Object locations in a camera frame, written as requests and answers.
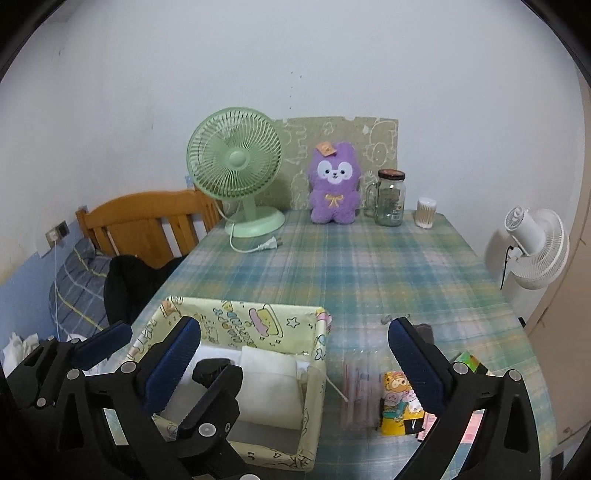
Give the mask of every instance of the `plush toy face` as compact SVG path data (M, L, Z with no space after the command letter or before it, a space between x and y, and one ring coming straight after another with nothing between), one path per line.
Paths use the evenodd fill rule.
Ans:
M314 150L308 175L314 188L356 190L361 168L355 160L355 149L348 142L334 144L336 154L323 157Z
M353 167L348 161L342 161L339 166L333 168L332 163L323 160L318 164L317 172L321 179L328 180L332 185L338 185L343 180L349 180L353 176Z

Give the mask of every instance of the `table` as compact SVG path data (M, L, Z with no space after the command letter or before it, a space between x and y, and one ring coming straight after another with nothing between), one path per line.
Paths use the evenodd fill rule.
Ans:
M405 212L398 228L359 216L351 225L314 225L308 210L286 214L275 232L276 250L238 254L222 225L209 232L175 270L133 325L140 333L168 295L322 305L333 316L327 366L337 384L346 351L383 345L380 319L411 314L411 323L433 327L436 345L452 358L468 350L492 372L522 373L540 440L542 459L556 446L550 398L540 366L511 307L482 260L441 214L431 230L416 227ZM236 239L253 248L261 239ZM111 357L117 366L128 348ZM328 389L316 465L306 478L392 479L418 446L414 436L343 433L340 399ZM469 446L460 445L444 478L457 475Z

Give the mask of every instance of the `patterned fabric basket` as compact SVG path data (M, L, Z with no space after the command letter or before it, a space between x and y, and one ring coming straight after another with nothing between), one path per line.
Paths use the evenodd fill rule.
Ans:
M168 297L134 342L126 360L138 362L144 353L161 342L182 316L199 322L202 342L239 349L244 345L298 355L309 360L304 419L295 454L261 445L230 442L248 463L270 468L309 472L314 466L326 379L326 339L332 318L322 307L261 304L243 301ZM176 438L177 426L154 415L160 432Z

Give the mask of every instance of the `purple plush toy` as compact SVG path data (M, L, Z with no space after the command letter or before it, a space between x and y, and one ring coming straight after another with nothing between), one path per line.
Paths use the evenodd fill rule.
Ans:
M336 154L323 157L314 149L308 168L312 184L310 203L314 223L353 223L355 209L361 205L357 183L361 168L355 158L355 149L349 142L333 144Z

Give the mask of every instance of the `wooden chair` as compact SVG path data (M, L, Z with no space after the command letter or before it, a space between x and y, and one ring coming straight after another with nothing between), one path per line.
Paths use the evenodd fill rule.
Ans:
M199 243L191 221L195 213L201 214L208 232L220 221L215 200L198 190L134 193L90 213L80 209L76 217L83 235L110 257L136 255L160 268L174 258L161 220L170 222L181 255L187 255Z

